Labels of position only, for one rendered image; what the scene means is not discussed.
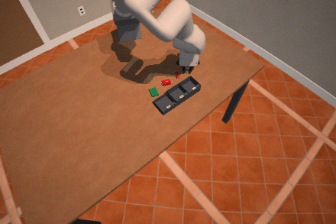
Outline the small green block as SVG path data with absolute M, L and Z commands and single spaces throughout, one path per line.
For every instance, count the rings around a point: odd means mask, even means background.
M 151 94 L 152 97 L 159 95 L 159 93 L 157 92 L 156 87 L 154 87 L 152 89 L 149 89 L 149 91 L 150 91 L 150 94 Z

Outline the dark grey three-compartment bin rack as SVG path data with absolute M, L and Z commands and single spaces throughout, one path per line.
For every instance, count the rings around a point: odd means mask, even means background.
M 168 89 L 162 96 L 155 99 L 154 104 L 161 114 L 165 115 L 170 110 L 196 94 L 200 89 L 201 84 L 199 84 L 193 77 L 189 76 Z

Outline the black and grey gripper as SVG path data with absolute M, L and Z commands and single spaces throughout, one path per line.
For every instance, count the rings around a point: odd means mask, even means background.
M 185 67 L 189 67 L 189 73 L 191 73 L 193 67 L 200 64 L 199 55 L 198 54 L 188 54 L 181 50 L 179 52 L 179 59 L 176 61 L 176 64 L 180 65 L 183 68 L 183 73 L 185 73 L 186 71 Z

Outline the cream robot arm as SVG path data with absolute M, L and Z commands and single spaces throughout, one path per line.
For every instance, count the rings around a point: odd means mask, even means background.
M 193 24 L 189 3 L 186 0 L 173 0 L 156 19 L 151 12 L 160 1 L 114 0 L 113 8 L 119 16 L 129 17 L 133 15 L 160 40 L 164 42 L 173 41 L 173 47 L 177 50 L 182 50 L 188 54 L 202 54 L 205 49 L 205 34 L 196 24 Z M 115 6 L 118 6 L 119 9 Z M 194 44 L 195 47 L 187 43 Z

